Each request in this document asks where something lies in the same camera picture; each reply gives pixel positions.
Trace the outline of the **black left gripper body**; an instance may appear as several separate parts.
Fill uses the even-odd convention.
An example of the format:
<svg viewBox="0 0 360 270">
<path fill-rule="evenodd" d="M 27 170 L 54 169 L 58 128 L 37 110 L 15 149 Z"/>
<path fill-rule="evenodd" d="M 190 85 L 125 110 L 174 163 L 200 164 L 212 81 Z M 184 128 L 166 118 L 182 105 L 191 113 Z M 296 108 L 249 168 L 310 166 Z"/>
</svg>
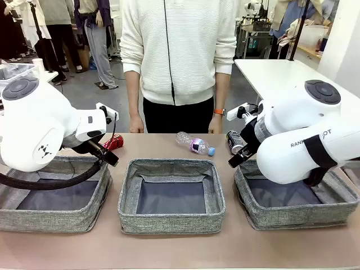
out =
<svg viewBox="0 0 360 270">
<path fill-rule="evenodd" d="M 107 161 L 107 154 L 109 151 L 100 143 L 88 140 L 83 143 L 83 146 L 87 154 L 91 154 L 102 161 Z"/>
</svg>

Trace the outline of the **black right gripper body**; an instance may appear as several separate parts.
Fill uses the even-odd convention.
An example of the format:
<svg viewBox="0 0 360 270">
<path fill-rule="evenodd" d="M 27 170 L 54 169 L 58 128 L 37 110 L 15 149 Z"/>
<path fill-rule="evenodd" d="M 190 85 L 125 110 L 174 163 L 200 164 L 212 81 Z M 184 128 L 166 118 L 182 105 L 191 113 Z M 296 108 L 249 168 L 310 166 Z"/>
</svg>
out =
<svg viewBox="0 0 360 270">
<path fill-rule="evenodd" d="M 240 132 L 241 138 L 246 142 L 246 147 L 250 150 L 257 150 L 260 146 L 260 142 L 255 135 L 255 125 L 257 123 L 257 119 L 249 121 L 245 124 L 245 127 Z"/>
</svg>

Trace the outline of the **person's left hand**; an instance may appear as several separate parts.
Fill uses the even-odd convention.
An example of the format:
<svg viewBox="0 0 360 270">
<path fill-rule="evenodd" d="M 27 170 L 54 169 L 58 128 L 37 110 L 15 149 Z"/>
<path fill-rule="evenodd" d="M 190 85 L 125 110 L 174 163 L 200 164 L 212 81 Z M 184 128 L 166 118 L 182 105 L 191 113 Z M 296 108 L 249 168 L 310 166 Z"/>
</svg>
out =
<svg viewBox="0 0 360 270">
<path fill-rule="evenodd" d="M 208 128 L 209 134 L 222 134 L 223 131 L 223 116 L 214 114 Z"/>
</svg>

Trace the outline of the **person's right hand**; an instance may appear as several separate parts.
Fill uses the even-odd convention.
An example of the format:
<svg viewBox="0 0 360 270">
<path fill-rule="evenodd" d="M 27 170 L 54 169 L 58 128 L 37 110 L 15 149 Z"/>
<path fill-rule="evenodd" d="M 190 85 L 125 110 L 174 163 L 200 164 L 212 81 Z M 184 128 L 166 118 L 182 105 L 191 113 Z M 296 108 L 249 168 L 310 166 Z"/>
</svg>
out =
<svg viewBox="0 0 360 270">
<path fill-rule="evenodd" d="M 144 124 L 139 113 L 130 114 L 129 131 L 136 134 L 144 133 Z"/>
</svg>

